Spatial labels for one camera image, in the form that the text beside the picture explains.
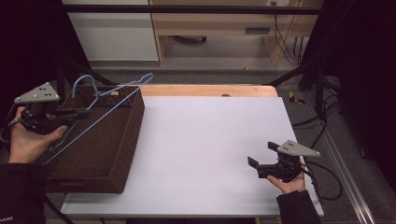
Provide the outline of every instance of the black sleeve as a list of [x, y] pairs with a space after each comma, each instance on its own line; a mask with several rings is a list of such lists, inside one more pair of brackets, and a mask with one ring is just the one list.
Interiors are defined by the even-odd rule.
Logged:
[[0, 164], [0, 222], [46, 223], [44, 187], [47, 170], [40, 165]]
[[317, 210], [309, 197], [308, 191], [283, 194], [276, 198], [283, 224], [317, 224], [320, 223]]

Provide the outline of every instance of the person's arm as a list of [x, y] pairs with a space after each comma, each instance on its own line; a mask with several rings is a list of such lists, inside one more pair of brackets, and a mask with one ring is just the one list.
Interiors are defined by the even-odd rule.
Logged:
[[289, 183], [283, 183], [271, 175], [267, 179], [283, 193], [276, 198], [283, 224], [321, 223], [308, 191], [305, 190], [303, 172]]
[[[17, 118], [23, 107], [18, 108]], [[44, 216], [45, 167], [33, 164], [49, 145], [62, 137], [62, 126], [47, 135], [28, 132], [20, 123], [11, 127], [10, 156], [0, 164], [0, 222], [46, 223]]]

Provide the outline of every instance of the white tabletop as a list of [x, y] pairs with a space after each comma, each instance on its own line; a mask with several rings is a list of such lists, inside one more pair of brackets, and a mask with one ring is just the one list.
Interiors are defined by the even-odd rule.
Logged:
[[[281, 98], [147, 96], [144, 102], [125, 191], [69, 193], [63, 213], [74, 217], [279, 215], [280, 190], [258, 178], [248, 166], [248, 156], [274, 164], [277, 155], [267, 142], [296, 141]], [[311, 181], [305, 182], [323, 215]]]

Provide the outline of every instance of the human hand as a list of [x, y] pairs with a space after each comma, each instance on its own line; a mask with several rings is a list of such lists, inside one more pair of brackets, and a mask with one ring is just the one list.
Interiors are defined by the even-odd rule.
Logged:
[[300, 172], [300, 174], [289, 183], [284, 183], [272, 175], [268, 175], [267, 180], [270, 181], [275, 187], [279, 188], [283, 194], [292, 193], [296, 190], [299, 192], [305, 190], [304, 172]]
[[[19, 107], [16, 118], [21, 117], [24, 107]], [[10, 156], [8, 163], [33, 163], [50, 146], [50, 144], [64, 135], [66, 126], [61, 126], [52, 133], [42, 135], [27, 131], [21, 123], [11, 127]]]

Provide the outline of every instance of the brown woven basket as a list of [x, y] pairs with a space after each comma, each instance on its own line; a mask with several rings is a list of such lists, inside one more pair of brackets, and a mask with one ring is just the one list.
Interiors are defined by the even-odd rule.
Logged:
[[[98, 87], [110, 91], [115, 87]], [[125, 87], [100, 97], [68, 142], [84, 132], [136, 87]], [[89, 86], [79, 86], [65, 107], [88, 107], [95, 99]], [[131, 168], [145, 110], [140, 91], [119, 105], [49, 164], [46, 192], [122, 193]]]

